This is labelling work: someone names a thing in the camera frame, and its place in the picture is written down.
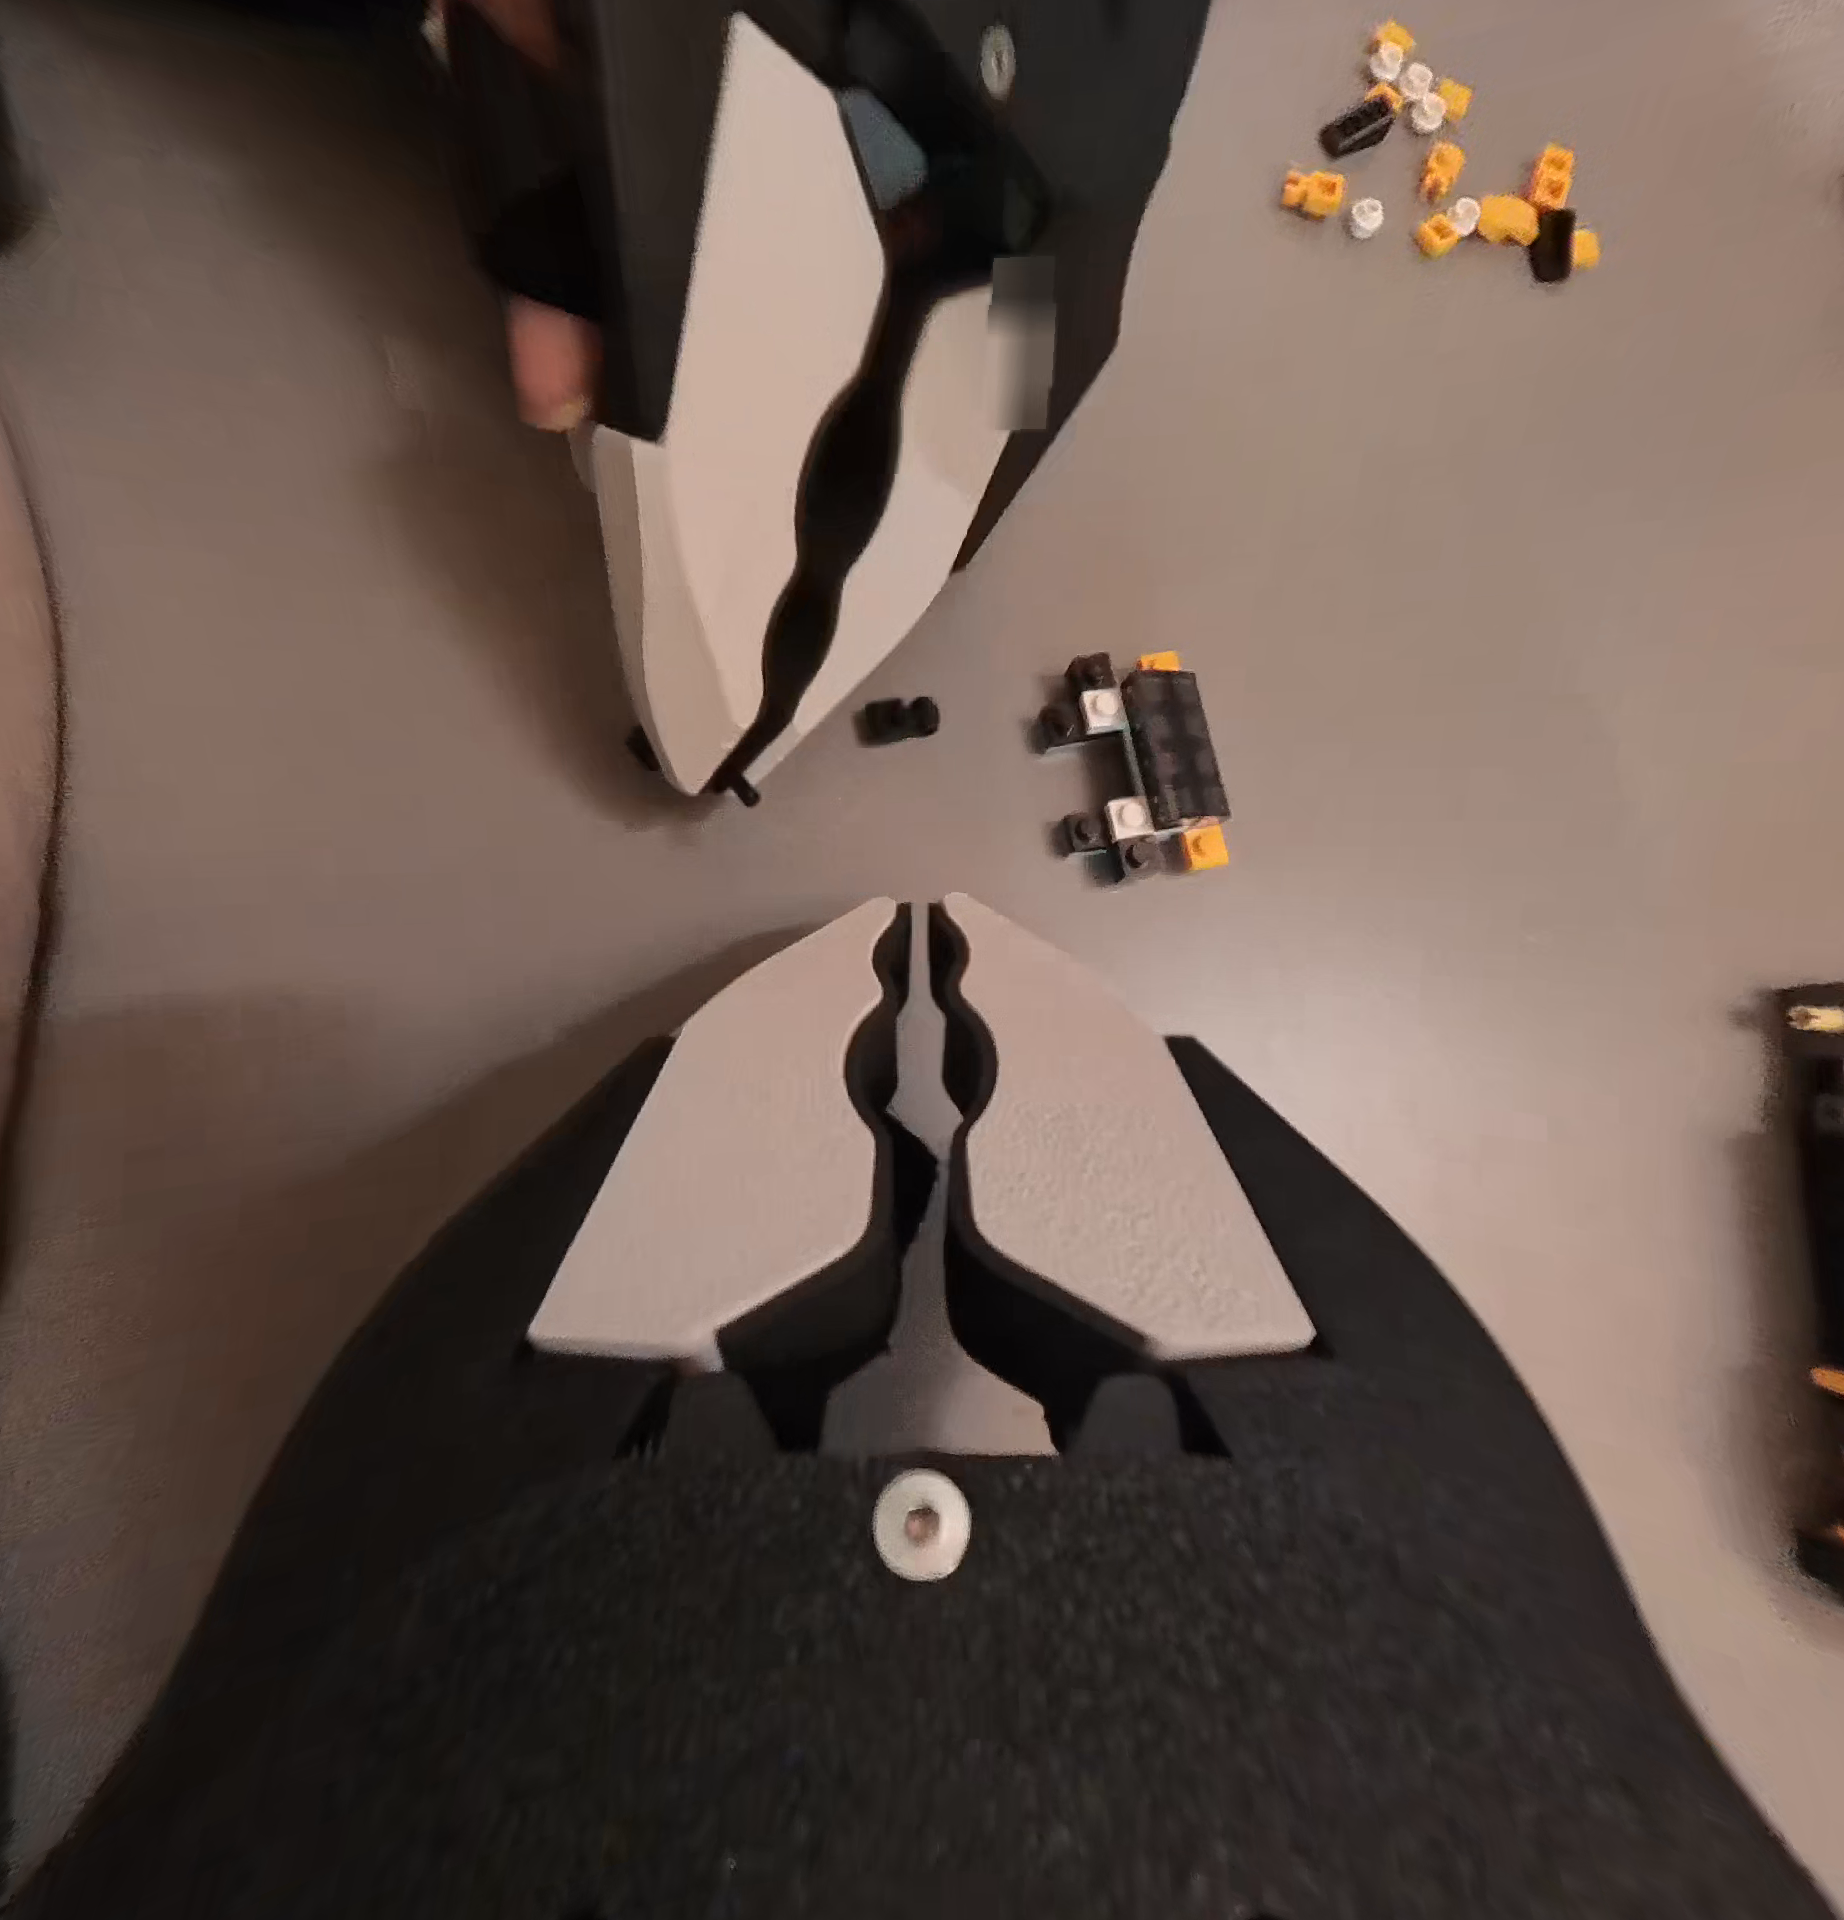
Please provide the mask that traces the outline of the partly built lego car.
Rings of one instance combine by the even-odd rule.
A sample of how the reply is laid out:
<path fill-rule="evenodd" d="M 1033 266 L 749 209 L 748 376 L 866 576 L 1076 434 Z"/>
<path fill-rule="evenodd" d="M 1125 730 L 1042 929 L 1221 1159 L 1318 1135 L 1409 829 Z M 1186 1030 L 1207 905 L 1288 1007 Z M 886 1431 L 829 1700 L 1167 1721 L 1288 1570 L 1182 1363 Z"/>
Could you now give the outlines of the partly built lego car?
<path fill-rule="evenodd" d="M 1844 980 L 1771 991 L 1770 1017 L 1773 1126 L 1797 1183 L 1815 1318 L 1808 1399 L 1822 1442 L 1797 1561 L 1844 1608 Z"/>

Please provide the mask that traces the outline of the black and orange lego assembly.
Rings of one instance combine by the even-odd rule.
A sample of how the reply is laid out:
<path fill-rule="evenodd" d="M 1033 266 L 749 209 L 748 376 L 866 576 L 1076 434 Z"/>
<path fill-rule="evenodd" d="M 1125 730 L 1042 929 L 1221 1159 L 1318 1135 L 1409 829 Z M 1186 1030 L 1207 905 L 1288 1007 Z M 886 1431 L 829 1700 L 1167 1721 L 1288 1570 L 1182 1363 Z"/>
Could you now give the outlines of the black and orange lego assembly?
<path fill-rule="evenodd" d="M 1038 707 L 1031 743 L 1042 757 L 1094 753 L 1116 779 L 1051 827 L 1051 846 L 1102 881 L 1222 872 L 1232 804 L 1197 674 L 1173 650 L 1121 667 L 1078 655 Z"/>

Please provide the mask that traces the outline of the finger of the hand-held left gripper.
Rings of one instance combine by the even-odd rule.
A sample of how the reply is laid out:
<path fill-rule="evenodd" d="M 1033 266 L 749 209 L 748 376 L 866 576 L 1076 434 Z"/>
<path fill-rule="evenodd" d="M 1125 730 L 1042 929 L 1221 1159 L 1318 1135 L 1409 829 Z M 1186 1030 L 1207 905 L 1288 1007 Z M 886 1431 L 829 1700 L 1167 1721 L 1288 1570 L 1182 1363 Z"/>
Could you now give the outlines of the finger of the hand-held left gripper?
<path fill-rule="evenodd" d="M 834 91 L 745 12 L 720 55 L 666 422 L 588 442 L 621 680 L 685 799 L 761 715 L 802 473 L 886 277 Z"/>
<path fill-rule="evenodd" d="M 926 304 L 897 284 L 831 408 L 794 505 L 735 777 L 762 779 L 908 639 L 947 584 L 1010 428 L 988 272 Z"/>

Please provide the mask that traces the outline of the pile of small lego pieces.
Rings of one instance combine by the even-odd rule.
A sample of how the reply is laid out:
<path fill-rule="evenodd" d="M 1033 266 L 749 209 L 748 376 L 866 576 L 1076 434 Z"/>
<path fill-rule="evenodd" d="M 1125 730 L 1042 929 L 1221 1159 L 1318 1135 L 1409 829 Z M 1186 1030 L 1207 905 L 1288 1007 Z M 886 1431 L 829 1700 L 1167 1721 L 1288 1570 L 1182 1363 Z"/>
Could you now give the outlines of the pile of small lego pieces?
<path fill-rule="evenodd" d="M 1360 249 L 1396 242 L 1430 268 L 1462 254 L 1511 260 L 1538 287 L 1596 272 L 1605 236 L 1581 207 L 1581 151 L 1479 126 L 1479 91 L 1430 59 L 1401 17 L 1373 23 L 1274 201 Z"/>

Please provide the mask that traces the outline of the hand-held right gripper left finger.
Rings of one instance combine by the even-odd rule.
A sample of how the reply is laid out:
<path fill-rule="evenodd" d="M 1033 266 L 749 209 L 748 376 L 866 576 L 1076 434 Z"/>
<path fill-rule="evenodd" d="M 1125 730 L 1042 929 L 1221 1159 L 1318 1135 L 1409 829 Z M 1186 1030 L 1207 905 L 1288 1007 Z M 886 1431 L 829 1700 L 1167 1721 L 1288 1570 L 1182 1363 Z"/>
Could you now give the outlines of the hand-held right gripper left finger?
<path fill-rule="evenodd" d="M 929 1154 L 900 1085 L 911 906 L 866 901 L 669 1042 L 528 1323 L 551 1356 L 744 1383 L 780 1444 L 886 1355 Z"/>

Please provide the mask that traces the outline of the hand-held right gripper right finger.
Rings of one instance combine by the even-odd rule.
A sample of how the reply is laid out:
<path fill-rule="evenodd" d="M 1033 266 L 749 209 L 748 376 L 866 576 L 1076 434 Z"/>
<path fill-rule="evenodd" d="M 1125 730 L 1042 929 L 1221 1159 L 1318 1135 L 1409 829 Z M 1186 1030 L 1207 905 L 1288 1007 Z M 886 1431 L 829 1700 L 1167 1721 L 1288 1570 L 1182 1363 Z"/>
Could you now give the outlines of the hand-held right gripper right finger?
<path fill-rule="evenodd" d="M 942 1086 L 942 1299 L 958 1344 L 1055 1450 L 1101 1384 L 1318 1342 L 1167 1039 L 1064 950 L 973 896 L 929 909 Z"/>

